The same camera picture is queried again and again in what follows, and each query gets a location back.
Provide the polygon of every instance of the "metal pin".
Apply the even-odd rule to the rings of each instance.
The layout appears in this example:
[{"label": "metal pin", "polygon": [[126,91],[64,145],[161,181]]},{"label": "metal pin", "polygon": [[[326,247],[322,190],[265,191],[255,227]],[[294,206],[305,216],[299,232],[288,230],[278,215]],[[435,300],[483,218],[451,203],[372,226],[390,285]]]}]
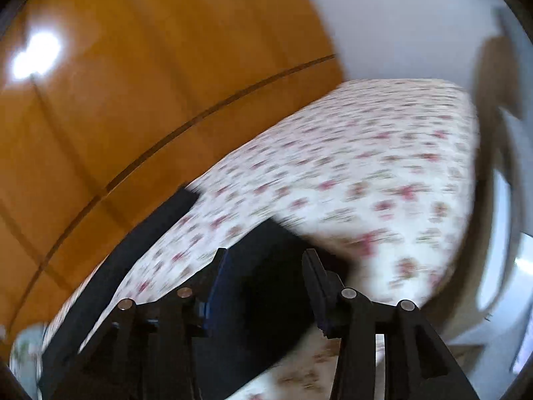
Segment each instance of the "metal pin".
[{"label": "metal pin", "polygon": [[406,311],[413,311],[416,308],[415,304],[407,299],[401,301],[400,306]]},{"label": "metal pin", "polygon": [[343,288],[340,294],[343,295],[346,299],[353,299],[357,296],[357,292],[350,287]]},{"label": "metal pin", "polygon": [[193,289],[190,287],[182,287],[178,289],[178,296],[180,298],[190,298],[193,296]]},{"label": "metal pin", "polygon": [[117,304],[119,310],[129,310],[132,306],[133,299],[130,298],[121,299]]}]

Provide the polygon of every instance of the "black cloth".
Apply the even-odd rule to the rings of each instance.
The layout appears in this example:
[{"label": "black cloth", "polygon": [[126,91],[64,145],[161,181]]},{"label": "black cloth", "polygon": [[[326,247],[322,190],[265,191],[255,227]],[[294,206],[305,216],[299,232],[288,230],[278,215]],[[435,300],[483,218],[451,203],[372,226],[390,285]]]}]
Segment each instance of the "black cloth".
[{"label": "black cloth", "polygon": [[131,230],[93,275],[44,351],[39,387],[47,400],[76,358],[79,347],[109,305],[118,286],[135,262],[157,242],[198,199],[180,188]]},{"label": "black cloth", "polygon": [[193,338],[203,400],[222,400],[296,346],[314,322],[302,254],[315,248],[345,280],[348,265],[267,220],[229,248],[210,299],[209,338]]}]

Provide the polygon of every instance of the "mattress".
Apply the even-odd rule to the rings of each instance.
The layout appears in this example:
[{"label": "mattress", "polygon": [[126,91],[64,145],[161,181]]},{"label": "mattress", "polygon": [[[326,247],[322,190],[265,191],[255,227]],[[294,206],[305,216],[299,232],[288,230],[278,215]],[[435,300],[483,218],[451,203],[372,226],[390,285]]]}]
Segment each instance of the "mattress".
[{"label": "mattress", "polygon": [[[477,146],[475,109],[452,83],[345,82],[192,182],[202,195],[134,264],[87,340],[120,299],[159,299],[270,217],[350,261],[347,285],[370,299],[422,306],[453,270]],[[43,350],[89,280],[49,325]],[[315,329],[232,398],[327,397],[337,354],[338,342]]]}]

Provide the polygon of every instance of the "wooden headboard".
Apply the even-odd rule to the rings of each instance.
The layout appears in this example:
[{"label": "wooden headboard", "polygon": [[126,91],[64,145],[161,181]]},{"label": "wooden headboard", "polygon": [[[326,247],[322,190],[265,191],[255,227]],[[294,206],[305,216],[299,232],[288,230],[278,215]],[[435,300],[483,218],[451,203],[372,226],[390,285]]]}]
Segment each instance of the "wooden headboard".
[{"label": "wooden headboard", "polygon": [[[15,79],[39,32],[60,44],[54,66]],[[10,340],[179,185],[342,80],[309,0],[28,0],[0,60]]]}]

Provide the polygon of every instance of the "gray wall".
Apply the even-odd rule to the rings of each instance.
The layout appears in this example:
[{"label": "gray wall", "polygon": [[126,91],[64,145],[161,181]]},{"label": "gray wall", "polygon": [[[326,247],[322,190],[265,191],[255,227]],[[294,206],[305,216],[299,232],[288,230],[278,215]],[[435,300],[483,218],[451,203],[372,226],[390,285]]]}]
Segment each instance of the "gray wall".
[{"label": "gray wall", "polygon": [[313,0],[345,77],[441,78],[472,90],[502,0]]}]

